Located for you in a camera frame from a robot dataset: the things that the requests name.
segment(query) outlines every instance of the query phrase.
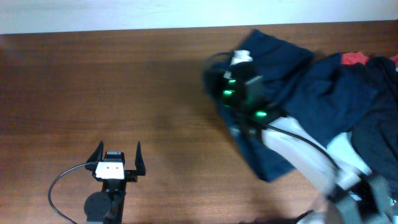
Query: navy blue cloth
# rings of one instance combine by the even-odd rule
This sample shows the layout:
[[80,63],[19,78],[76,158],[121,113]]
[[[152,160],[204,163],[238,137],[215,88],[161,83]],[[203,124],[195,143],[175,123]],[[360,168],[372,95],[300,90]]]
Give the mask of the navy blue cloth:
[[[368,85],[365,66],[341,65],[335,54],[312,64],[313,52],[254,30],[239,47],[250,51],[258,75],[262,75],[263,97],[278,103],[296,118],[304,130],[326,146],[339,133],[346,132],[369,108],[377,90]],[[228,70],[229,60],[214,69]],[[228,127],[235,114],[225,108],[209,85],[211,74],[205,72],[205,89],[217,104]],[[293,167],[257,139],[234,136],[241,154],[258,177],[272,181]]]
[[398,73],[393,61],[372,58],[364,73],[377,88],[377,97],[364,117],[354,125],[351,143],[356,152],[375,172],[383,175],[398,198]]

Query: black wire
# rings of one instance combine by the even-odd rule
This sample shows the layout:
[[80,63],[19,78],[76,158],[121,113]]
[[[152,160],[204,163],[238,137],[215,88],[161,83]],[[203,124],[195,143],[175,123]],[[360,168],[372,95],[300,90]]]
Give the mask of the black wire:
[[320,153],[322,153],[326,158],[328,158],[328,160],[329,160],[329,161],[332,163],[332,165],[335,167],[335,175],[337,176],[337,172],[341,169],[340,166],[337,165],[336,161],[335,161],[327,152],[325,152],[325,150],[323,150],[321,147],[319,147],[319,146],[318,146],[317,144],[315,144],[314,142],[312,142],[312,141],[306,139],[306,138],[303,137],[303,136],[299,136],[298,134],[294,134],[294,133],[291,133],[291,132],[289,132],[289,131],[285,131],[285,130],[282,130],[282,129],[273,127],[273,126],[271,126],[271,125],[269,125],[269,124],[262,124],[262,123],[259,123],[259,122],[255,121],[255,120],[253,120],[253,119],[252,119],[252,121],[254,121],[254,122],[256,122],[257,124],[259,124],[260,126],[262,126],[262,129],[267,129],[267,128],[269,128],[269,129],[275,130],[275,131],[277,131],[277,132],[286,134],[286,135],[288,135],[288,136],[292,136],[292,137],[294,137],[294,138],[297,138],[297,139],[299,139],[299,140],[301,140],[301,141],[303,141],[303,142],[306,142],[307,144],[311,145],[312,147],[314,147],[315,149],[317,149]]
[[87,163],[80,164],[80,165],[77,165],[77,166],[75,166],[75,167],[72,167],[72,168],[68,169],[67,171],[65,171],[64,173],[62,173],[61,175],[59,175],[57,178],[55,178],[55,180],[54,180],[54,181],[52,182],[52,184],[50,185],[49,193],[47,194],[47,198],[49,199],[50,206],[52,207],[52,209],[54,209],[54,211],[55,211],[58,215],[60,215],[61,217],[63,217],[64,219],[70,221],[70,222],[73,223],[73,224],[77,224],[77,222],[73,221],[72,219],[70,219],[70,218],[68,218],[66,215],[64,215],[62,212],[60,212],[60,211],[55,207],[55,205],[52,203],[52,200],[51,200],[51,191],[52,191],[52,188],[54,187],[55,183],[57,183],[57,181],[58,181],[59,179],[61,179],[64,175],[66,175],[66,174],[69,173],[70,171],[73,171],[73,170],[75,170],[75,169],[77,169],[77,168],[80,168],[80,167],[83,167],[83,166],[95,164],[95,163],[96,163],[96,162],[87,162]]
[[213,64],[214,59],[222,55],[232,56],[232,52],[220,52],[208,57],[205,63],[203,64],[203,71],[209,70]]

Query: white label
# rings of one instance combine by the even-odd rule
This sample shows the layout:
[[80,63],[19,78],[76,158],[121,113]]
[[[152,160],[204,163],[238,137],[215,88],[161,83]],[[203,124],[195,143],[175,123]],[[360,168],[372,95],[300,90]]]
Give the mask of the white label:
[[95,174],[102,179],[124,179],[122,162],[99,162]]
[[121,152],[107,152],[108,155],[120,155]]

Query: red fabric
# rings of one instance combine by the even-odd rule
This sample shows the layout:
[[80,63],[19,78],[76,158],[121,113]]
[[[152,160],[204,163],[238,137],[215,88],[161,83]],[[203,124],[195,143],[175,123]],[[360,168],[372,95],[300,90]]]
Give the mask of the red fabric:
[[396,63],[396,67],[398,68],[398,55],[395,55],[393,57],[390,58],[393,62]]
[[[390,58],[393,62],[396,63],[396,67],[398,67],[398,55]],[[362,52],[352,52],[343,54],[341,57],[341,63],[343,65],[354,65],[356,63],[366,64],[368,62],[369,57],[362,54]]]

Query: black mount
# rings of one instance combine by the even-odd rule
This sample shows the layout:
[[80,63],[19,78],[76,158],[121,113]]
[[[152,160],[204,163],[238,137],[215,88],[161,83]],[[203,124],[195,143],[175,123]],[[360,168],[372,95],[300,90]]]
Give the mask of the black mount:
[[123,217],[124,196],[127,182],[137,182],[137,176],[145,175],[146,168],[141,154],[141,144],[138,142],[136,151],[136,170],[124,170],[124,179],[102,179],[96,176],[95,170],[99,162],[122,162],[123,152],[107,152],[103,157],[104,143],[101,141],[87,162],[95,162],[86,166],[92,171],[93,177],[102,182],[102,190],[91,194],[85,202],[87,224],[121,224]]

